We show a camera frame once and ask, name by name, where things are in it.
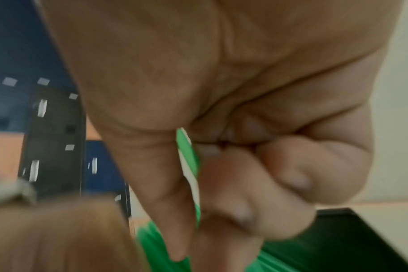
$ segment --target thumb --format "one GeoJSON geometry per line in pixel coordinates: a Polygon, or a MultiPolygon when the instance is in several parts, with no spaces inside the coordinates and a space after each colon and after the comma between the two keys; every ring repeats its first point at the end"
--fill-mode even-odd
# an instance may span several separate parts
{"type": "Polygon", "coordinates": [[[195,229],[195,205],[180,165],[175,131],[100,131],[125,181],[159,228],[170,258],[182,260],[195,229]]]}

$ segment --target clenched hand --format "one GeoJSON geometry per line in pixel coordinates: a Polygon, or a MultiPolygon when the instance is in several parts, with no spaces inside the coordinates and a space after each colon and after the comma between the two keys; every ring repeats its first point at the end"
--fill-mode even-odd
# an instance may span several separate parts
{"type": "Polygon", "coordinates": [[[85,108],[170,257],[237,272],[350,199],[400,0],[41,0],[85,108]],[[175,130],[203,165],[195,230],[175,130]]]}

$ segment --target blurry hand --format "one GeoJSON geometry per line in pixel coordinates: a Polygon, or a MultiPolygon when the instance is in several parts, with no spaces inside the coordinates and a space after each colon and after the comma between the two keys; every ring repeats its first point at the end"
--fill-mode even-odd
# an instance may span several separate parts
{"type": "Polygon", "coordinates": [[[400,0],[41,0],[85,108],[170,256],[241,271],[364,185],[400,0]],[[201,207],[175,130],[201,160],[201,207]]]}
{"type": "Polygon", "coordinates": [[[145,272],[113,199],[0,207],[0,272],[145,272]]]}

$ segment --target finger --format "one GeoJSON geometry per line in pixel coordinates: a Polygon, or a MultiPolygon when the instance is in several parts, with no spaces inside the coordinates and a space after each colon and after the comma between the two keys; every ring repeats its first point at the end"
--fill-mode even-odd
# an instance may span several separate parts
{"type": "Polygon", "coordinates": [[[244,271],[258,256],[262,242],[262,238],[245,232],[226,218],[203,218],[191,245],[191,270],[244,271]]]}
{"type": "Polygon", "coordinates": [[[148,271],[112,199],[0,209],[0,271],[148,271]]]}
{"type": "Polygon", "coordinates": [[[182,260],[195,229],[195,205],[183,176],[175,132],[125,133],[99,128],[123,177],[159,228],[170,258],[182,260]]]}
{"type": "Polygon", "coordinates": [[[198,175],[201,208],[266,239],[292,237],[314,219],[314,206],[275,181],[252,153],[228,148],[198,175]]]}
{"type": "Polygon", "coordinates": [[[276,181],[307,200],[342,203],[367,180],[373,160],[369,116],[364,105],[302,130],[312,139],[280,137],[259,145],[256,152],[276,181]]]}

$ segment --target drawer handle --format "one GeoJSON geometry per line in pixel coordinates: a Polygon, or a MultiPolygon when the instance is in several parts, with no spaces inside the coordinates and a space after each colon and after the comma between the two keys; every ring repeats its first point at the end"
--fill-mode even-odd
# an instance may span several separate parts
{"type": "Polygon", "coordinates": [[[33,160],[30,165],[29,182],[36,182],[38,178],[39,160],[33,160]]]}
{"type": "Polygon", "coordinates": [[[38,117],[43,118],[47,110],[47,100],[41,99],[38,105],[38,117]]]}
{"type": "Polygon", "coordinates": [[[98,158],[92,159],[92,174],[96,174],[98,172],[98,158]]]}

